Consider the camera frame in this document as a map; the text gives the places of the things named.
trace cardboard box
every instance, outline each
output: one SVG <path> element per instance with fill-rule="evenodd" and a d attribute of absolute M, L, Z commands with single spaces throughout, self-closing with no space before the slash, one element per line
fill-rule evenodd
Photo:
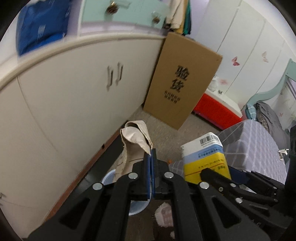
<path fill-rule="evenodd" d="M 179 129 L 214 77 L 222 56 L 176 33 L 169 33 L 144 111 Z"/>

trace blue bag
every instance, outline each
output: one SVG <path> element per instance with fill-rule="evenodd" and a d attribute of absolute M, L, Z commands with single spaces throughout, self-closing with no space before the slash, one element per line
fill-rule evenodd
<path fill-rule="evenodd" d="M 71 0 L 46 0 L 22 8 L 16 30 L 19 55 L 65 36 L 70 2 Z"/>

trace red line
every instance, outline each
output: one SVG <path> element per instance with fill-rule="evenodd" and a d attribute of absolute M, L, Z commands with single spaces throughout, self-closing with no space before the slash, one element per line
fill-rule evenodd
<path fill-rule="evenodd" d="M 224 165 L 224 163 L 219 163 L 219 164 L 217 164 L 217 165 L 214 165 L 214 166 L 212 166 L 212 167 L 209 167 L 209 168 L 213 168 L 213 167 L 216 167 L 216 166 L 219 166 L 219 165 Z M 201 172 L 201 171 L 194 172 L 194 173 L 190 173 L 190 174 L 187 174 L 187 175 L 185 175 L 185 176 L 189 176 L 189 175 L 192 175 L 192 174 L 195 174 L 195 173 L 199 173 L 199 172 Z"/>

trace orange object on floor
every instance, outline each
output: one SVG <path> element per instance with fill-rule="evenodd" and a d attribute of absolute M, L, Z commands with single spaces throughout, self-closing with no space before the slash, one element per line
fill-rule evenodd
<path fill-rule="evenodd" d="M 243 120 L 207 94 L 203 94 L 193 111 L 221 130 L 225 130 Z"/>

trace floor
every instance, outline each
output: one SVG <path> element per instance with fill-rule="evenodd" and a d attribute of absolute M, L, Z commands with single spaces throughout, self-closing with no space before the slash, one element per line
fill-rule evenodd
<path fill-rule="evenodd" d="M 180 146 L 208 132 L 217 133 L 220 130 L 204 119 L 191 114 L 179 130 L 175 130 L 140 107 L 129 120 L 144 120 L 146 122 L 157 158 L 162 161 L 178 161 L 181 159 Z M 116 160 L 123 150 L 120 136 L 108 147 L 98 161 L 93 165 L 84 179 L 77 185 L 63 205 L 67 205 L 79 194 L 95 182 L 100 182 L 104 175 L 115 168 Z M 152 216 L 163 201 L 151 200 L 148 207 L 141 213 L 128 218 L 126 230 L 127 241 L 150 241 L 153 238 Z"/>

